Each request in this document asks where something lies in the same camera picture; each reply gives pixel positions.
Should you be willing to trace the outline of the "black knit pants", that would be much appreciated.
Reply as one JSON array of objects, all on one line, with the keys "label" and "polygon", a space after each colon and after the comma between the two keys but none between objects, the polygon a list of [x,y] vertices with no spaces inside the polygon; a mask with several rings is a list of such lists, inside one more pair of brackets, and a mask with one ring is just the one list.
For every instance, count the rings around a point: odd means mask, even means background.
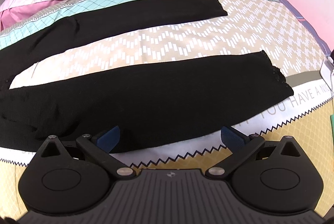
[{"label": "black knit pants", "polygon": [[11,88],[33,64],[122,33],[226,16],[218,0],[136,0],[62,18],[1,50],[1,146],[36,151],[120,128],[115,153],[198,138],[293,95],[263,51],[131,65]]}]

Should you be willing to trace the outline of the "patterned teal beige quilt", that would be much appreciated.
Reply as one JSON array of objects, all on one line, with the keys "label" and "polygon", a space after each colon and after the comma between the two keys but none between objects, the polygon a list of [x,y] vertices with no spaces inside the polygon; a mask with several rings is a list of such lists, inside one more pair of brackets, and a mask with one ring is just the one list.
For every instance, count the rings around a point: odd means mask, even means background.
[{"label": "patterned teal beige quilt", "polygon": [[[69,0],[1,32],[1,47],[61,18],[132,0]],[[12,88],[49,83],[134,64],[264,51],[286,76],[293,96],[236,126],[267,140],[296,138],[320,173],[316,211],[333,205],[332,95],[320,76],[329,46],[286,0],[219,0],[226,17],[131,31],[47,58],[20,73]]]}]

